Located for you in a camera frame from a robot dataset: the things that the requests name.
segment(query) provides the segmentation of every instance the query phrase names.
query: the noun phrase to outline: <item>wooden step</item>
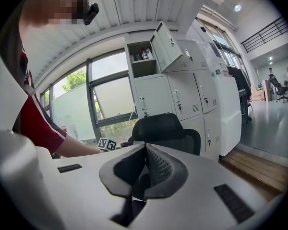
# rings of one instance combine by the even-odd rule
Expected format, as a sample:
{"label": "wooden step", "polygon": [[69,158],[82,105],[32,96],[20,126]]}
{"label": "wooden step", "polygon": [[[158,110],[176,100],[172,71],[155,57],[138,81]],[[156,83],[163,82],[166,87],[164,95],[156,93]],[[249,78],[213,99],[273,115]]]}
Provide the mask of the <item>wooden step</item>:
{"label": "wooden step", "polygon": [[220,163],[228,169],[234,170],[235,173],[243,172],[244,177],[253,180],[253,183],[264,190],[281,193],[288,188],[287,167],[244,151],[233,149],[228,155],[221,158]]}

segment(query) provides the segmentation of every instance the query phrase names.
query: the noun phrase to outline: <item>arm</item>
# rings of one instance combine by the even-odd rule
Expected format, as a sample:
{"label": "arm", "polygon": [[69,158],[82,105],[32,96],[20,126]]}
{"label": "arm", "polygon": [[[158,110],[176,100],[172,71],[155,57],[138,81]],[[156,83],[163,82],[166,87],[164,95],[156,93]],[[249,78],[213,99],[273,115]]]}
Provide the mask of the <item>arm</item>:
{"label": "arm", "polygon": [[69,158],[97,154],[100,153],[100,150],[86,146],[67,135],[65,140],[56,150],[56,153]]}

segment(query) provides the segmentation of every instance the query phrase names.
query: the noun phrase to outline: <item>black chair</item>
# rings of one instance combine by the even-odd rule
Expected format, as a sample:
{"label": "black chair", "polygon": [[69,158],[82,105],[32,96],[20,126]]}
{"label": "black chair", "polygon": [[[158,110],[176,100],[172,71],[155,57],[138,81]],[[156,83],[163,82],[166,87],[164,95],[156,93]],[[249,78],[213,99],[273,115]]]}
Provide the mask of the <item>black chair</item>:
{"label": "black chair", "polygon": [[[201,137],[196,130],[183,129],[175,114],[160,114],[140,119],[133,127],[132,139],[134,143],[144,141],[172,149],[200,155]],[[147,166],[139,176],[139,180],[132,188],[132,196],[143,200],[144,191],[151,186],[151,178]]]}
{"label": "black chair", "polygon": [[276,99],[276,102],[279,101],[279,100],[283,100],[283,103],[285,103],[285,99],[287,99],[287,101],[288,101],[288,97],[285,96],[286,91],[288,91],[288,86],[287,87],[282,87],[282,85],[277,81],[276,77],[273,74],[270,74],[269,77],[270,77],[270,82],[277,89],[276,94],[281,96],[278,99]]}

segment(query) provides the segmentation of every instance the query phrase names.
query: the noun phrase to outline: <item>locker vent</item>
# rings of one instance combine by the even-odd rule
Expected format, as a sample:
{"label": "locker vent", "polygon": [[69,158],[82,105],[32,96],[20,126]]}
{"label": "locker vent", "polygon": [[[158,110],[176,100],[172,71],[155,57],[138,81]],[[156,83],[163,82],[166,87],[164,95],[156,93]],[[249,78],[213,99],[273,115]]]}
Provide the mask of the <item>locker vent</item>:
{"label": "locker vent", "polygon": [[166,62],[165,62],[165,59],[163,59],[163,60],[160,62],[160,67],[161,67],[161,69],[165,68],[166,65],[167,65],[167,64],[166,64]]}
{"label": "locker vent", "polygon": [[187,67],[186,62],[180,61],[179,62],[180,67]]}
{"label": "locker vent", "polygon": [[192,106],[192,109],[193,109],[193,112],[194,112],[194,113],[197,112],[197,111],[198,111],[198,104],[193,105],[193,106]]}

